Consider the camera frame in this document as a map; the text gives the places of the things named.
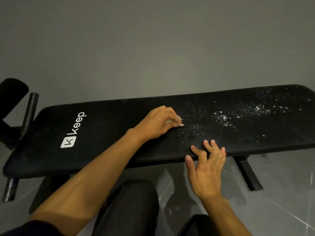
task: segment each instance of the person's right arm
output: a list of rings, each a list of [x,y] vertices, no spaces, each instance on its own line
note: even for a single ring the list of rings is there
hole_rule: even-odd
[[[206,151],[191,146],[192,152],[198,156],[196,169],[191,156],[185,156],[188,179],[193,192],[201,200],[221,236],[252,236],[234,214],[229,202],[221,196],[225,148],[219,149],[214,140],[211,141],[211,145],[205,140],[203,145],[210,152],[209,159]]]

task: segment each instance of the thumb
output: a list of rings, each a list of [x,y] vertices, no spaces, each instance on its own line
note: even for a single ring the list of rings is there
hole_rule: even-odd
[[[197,180],[196,169],[194,161],[190,155],[185,156],[185,165],[188,171],[188,180],[190,184],[193,184]]]
[[[170,130],[171,128],[173,128],[173,127],[179,127],[179,125],[178,125],[178,123],[176,123],[176,122],[170,122],[170,123],[166,123],[165,125],[164,125],[164,132],[167,132],[168,130]]]

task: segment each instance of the dark pants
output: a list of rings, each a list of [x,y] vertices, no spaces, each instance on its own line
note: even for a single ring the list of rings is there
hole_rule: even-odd
[[[92,236],[154,236],[159,203],[149,181],[125,181],[100,209]],[[179,236],[217,235],[208,215],[192,216]]]

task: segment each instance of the hand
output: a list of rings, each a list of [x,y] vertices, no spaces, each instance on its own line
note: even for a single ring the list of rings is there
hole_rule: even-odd
[[[221,172],[226,158],[225,148],[219,149],[214,140],[211,140],[211,145],[204,140],[203,145],[210,152],[208,160],[206,151],[191,146],[192,152],[198,156],[196,169],[191,156],[185,156],[191,188],[201,200],[221,197]]]
[[[148,141],[158,138],[173,127],[179,127],[179,124],[181,120],[175,111],[161,106],[150,111],[134,129],[145,141]]]

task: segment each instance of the gray wall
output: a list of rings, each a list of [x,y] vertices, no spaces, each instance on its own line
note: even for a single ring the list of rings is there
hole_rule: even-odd
[[[298,83],[315,0],[0,0],[0,81],[55,104]],[[20,125],[27,99],[6,118]]]

